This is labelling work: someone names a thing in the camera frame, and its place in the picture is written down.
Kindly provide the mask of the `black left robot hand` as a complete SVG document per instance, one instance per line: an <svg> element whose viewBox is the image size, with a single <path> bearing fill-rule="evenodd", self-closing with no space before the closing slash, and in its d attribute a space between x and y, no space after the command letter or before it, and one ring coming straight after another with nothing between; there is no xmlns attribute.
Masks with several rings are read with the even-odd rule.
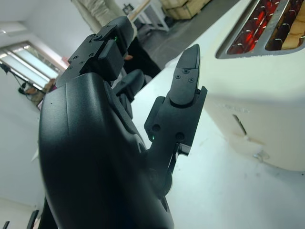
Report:
<svg viewBox="0 0 305 229"><path fill-rule="evenodd" d="M186 49L166 96L144 124L146 148L127 112L142 82L118 78L133 38L127 17L88 36L43 99L39 161L46 203L60 229L172 229L166 195L188 155L207 95L198 86L200 47Z"/></svg>

